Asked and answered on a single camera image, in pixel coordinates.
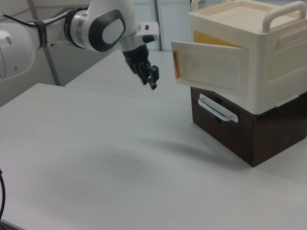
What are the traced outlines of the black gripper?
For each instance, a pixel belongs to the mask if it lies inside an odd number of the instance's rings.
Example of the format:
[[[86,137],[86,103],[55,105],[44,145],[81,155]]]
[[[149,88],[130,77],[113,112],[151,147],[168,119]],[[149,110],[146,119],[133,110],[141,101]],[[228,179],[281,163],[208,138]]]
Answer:
[[[141,45],[134,50],[123,51],[122,53],[126,63],[133,72],[137,72],[143,85],[149,83],[152,90],[156,89],[159,80],[159,68],[155,65],[150,66],[147,45]]]

